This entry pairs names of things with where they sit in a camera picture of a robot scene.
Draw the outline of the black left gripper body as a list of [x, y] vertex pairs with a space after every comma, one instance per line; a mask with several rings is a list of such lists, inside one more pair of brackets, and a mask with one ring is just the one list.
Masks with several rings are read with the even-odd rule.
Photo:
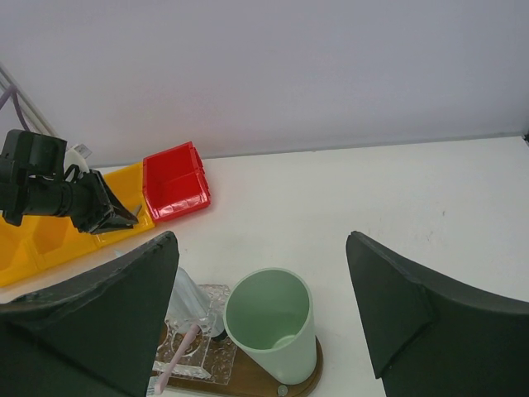
[[79, 232], [114, 229], [114, 208], [102, 177], [77, 165], [64, 170], [67, 142], [26, 130], [7, 133], [1, 152], [1, 213], [21, 226], [25, 216], [71, 219]]

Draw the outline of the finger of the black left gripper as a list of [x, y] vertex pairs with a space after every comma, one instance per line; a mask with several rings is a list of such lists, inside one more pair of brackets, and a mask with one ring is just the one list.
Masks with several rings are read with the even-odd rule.
[[136, 215], [125, 208], [99, 171], [97, 182], [97, 234], [132, 229], [138, 223]]

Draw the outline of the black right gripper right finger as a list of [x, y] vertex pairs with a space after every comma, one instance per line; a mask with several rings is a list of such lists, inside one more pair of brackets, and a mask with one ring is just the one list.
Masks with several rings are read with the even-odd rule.
[[356, 303], [387, 396], [526, 396], [528, 304], [454, 280], [362, 232], [346, 241]]

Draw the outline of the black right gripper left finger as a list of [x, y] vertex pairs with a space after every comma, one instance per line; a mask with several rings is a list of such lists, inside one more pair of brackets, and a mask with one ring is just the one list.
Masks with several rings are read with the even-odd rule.
[[1, 306], [3, 396], [144, 396], [179, 265], [164, 232]]

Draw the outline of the clear compartment organizer box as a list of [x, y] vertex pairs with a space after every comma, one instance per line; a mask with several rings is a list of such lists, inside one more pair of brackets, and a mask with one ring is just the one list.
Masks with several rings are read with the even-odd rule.
[[[199, 285], [199, 287], [206, 291], [216, 304], [219, 304], [223, 314], [226, 300], [231, 292], [230, 288], [226, 285]], [[169, 326], [166, 319], [164, 320], [153, 364], [155, 375], [164, 372], [184, 335], [178, 333], [175, 328]], [[173, 369], [171, 377], [226, 385], [231, 377], [236, 351], [237, 347], [229, 337], [216, 342], [200, 331]]]

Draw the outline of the pink toothbrush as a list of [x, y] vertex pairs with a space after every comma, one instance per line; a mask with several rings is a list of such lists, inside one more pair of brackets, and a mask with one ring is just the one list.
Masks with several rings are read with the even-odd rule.
[[197, 324], [190, 326], [170, 363], [165, 367], [164, 372], [158, 376], [151, 376], [147, 387], [146, 396], [161, 395], [164, 392], [164, 389], [169, 382], [169, 378], [172, 375], [173, 369], [176, 367], [179, 360], [182, 358], [189, 346], [193, 343], [200, 331], [201, 328]]

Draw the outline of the pale green cup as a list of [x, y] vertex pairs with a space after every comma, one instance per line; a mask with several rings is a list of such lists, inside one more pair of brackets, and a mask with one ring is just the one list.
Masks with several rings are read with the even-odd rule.
[[241, 279], [224, 324], [230, 339], [282, 384], [304, 382], [317, 366], [312, 294], [290, 270], [267, 268]]

